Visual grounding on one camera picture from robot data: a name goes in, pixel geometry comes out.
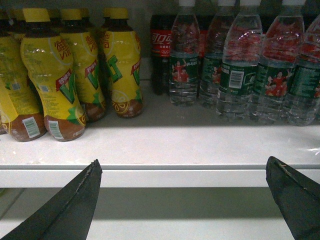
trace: barcode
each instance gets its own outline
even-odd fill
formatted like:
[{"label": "barcode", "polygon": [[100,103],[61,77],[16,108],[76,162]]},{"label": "barcode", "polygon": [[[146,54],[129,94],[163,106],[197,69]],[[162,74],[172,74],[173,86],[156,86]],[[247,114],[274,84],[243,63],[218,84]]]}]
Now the barcode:
[{"label": "barcode", "polygon": [[23,119],[22,122],[24,124],[25,129],[26,129],[26,132],[29,135],[29,138],[34,138],[34,137],[40,135],[40,131],[39,131],[37,122],[33,116],[26,118],[26,119]]},{"label": "barcode", "polygon": [[241,89],[244,79],[244,71],[231,71],[229,88]]},{"label": "barcode", "polygon": [[59,129],[59,124],[58,121],[48,121],[49,122],[49,130],[52,136],[55,139],[63,140],[64,137],[61,135],[60,129]]},{"label": "barcode", "polygon": [[14,91],[20,90],[20,85],[19,85],[19,83],[12,83],[12,90],[14,90]]},{"label": "barcode", "polygon": [[47,86],[39,85],[39,88],[41,89],[42,92],[49,92],[49,89]]}]

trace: white shelf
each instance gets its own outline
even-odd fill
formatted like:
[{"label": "white shelf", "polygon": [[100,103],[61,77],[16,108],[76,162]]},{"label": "white shelf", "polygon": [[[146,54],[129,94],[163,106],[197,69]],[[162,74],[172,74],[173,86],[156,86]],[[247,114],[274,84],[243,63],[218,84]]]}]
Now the white shelf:
[{"label": "white shelf", "polygon": [[98,159],[102,187],[267,187],[270,156],[320,183],[319,125],[224,122],[213,110],[173,106],[142,81],[143,113],[88,124],[70,142],[0,135],[0,188],[63,187]]}]

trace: white bottle cap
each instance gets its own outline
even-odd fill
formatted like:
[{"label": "white bottle cap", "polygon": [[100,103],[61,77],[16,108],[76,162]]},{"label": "white bottle cap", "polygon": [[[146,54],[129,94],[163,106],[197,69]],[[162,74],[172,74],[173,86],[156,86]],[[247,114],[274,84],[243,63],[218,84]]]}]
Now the white bottle cap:
[{"label": "white bottle cap", "polygon": [[306,0],[282,0],[282,5],[285,6],[303,6]]},{"label": "white bottle cap", "polygon": [[240,0],[240,6],[259,6],[261,0]]},{"label": "white bottle cap", "polygon": [[179,0],[180,7],[194,7],[196,5],[196,0]]},{"label": "white bottle cap", "polygon": [[218,6],[234,6],[236,0],[218,0]]}]

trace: yellow bottle cap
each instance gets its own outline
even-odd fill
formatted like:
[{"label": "yellow bottle cap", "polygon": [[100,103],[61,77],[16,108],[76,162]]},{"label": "yellow bottle cap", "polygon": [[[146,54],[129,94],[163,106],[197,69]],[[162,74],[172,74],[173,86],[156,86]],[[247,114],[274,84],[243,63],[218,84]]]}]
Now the yellow bottle cap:
[{"label": "yellow bottle cap", "polygon": [[60,11],[57,8],[50,8],[48,9],[49,18],[51,19],[58,19],[60,18]]},{"label": "yellow bottle cap", "polygon": [[128,9],[125,7],[113,7],[110,9],[111,19],[128,19]]},{"label": "yellow bottle cap", "polygon": [[27,23],[50,22],[46,8],[24,8],[23,14]]},{"label": "yellow bottle cap", "polygon": [[62,20],[81,20],[81,11],[79,8],[74,9],[61,9]]},{"label": "yellow bottle cap", "polygon": [[0,20],[9,20],[9,16],[4,9],[0,9]]},{"label": "yellow bottle cap", "polygon": [[25,16],[24,16],[24,12],[22,11],[22,9],[14,9],[14,15],[17,21],[24,21]]},{"label": "yellow bottle cap", "polygon": [[80,11],[81,11],[81,17],[82,18],[89,18],[90,17],[88,8],[82,7],[82,8],[80,8]]},{"label": "yellow bottle cap", "polygon": [[110,14],[111,14],[111,8],[110,7],[105,7],[103,9],[103,17],[104,18],[110,18]]}]

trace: clear water bottle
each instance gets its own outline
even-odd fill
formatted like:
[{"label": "clear water bottle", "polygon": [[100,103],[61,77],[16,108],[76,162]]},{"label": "clear water bottle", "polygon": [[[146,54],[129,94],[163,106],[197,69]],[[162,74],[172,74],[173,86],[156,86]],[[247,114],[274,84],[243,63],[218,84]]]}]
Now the clear water bottle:
[{"label": "clear water bottle", "polygon": [[319,106],[320,15],[305,32],[293,82],[285,97],[283,110],[289,124],[306,126],[315,119]]},{"label": "clear water bottle", "polygon": [[209,26],[203,59],[199,98],[205,108],[213,108],[221,79],[222,57],[228,31],[235,20],[236,0],[218,0],[219,11]]},{"label": "clear water bottle", "polygon": [[255,122],[270,125],[281,115],[303,41],[305,1],[283,0],[280,14],[266,33],[249,105],[249,117]]},{"label": "clear water bottle", "polygon": [[216,112],[228,120],[243,119],[251,97],[262,48],[261,0],[240,0],[240,12],[226,36]]},{"label": "clear water bottle", "polygon": [[175,106],[191,106],[197,98],[199,25],[195,0],[179,0],[170,42],[169,96]]}]

